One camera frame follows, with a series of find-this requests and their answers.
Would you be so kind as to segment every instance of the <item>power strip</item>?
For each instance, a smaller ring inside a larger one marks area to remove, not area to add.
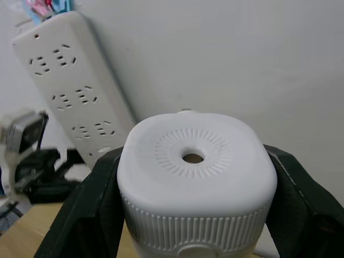
[[[124,145],[135,121],[81,14],[57,15],[12,44],[90,168]]]

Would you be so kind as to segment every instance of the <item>round hole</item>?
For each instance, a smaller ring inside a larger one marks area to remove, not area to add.
[[[189,153],[183,156],[183,160],[190,164],[198,164],[201,163],[204,159],[196,153]]]

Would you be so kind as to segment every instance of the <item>white cylindrical device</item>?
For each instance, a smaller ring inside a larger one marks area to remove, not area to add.
[[[248,125],[192,111],[135,126],[117,179],[141,258],[245,257],[277,186],[274,166]]]

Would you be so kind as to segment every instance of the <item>container lid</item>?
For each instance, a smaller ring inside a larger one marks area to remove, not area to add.
[[[277,178],[255,132],[229,116],[181,112],[140,122],[118,167],[123,196],[161,216],[231,217],[269,205]]]

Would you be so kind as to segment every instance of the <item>ribbed texture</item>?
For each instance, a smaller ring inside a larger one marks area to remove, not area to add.
[[[179,141],[187,138],[197,138],[200,141],[207,141],[214,146],[218,157],[213,164],[207,167],[199,166],[197,169],[183,167],[170,157],[171,147]],[[233,149],[230,143],[216,133],[198,128],[182,128],[164,135],[155,146],[155,158],[157,163],[168,172],[185,178],[208,178],[219,175],[225,171],[233,159]]]
[[[122,198],[132,235],[141,243],[167,252],[185,243],[209,243],[223,252],[246,248],[258,240],[268,212],[263,207],[242,217],[163,217],[142,211]]]

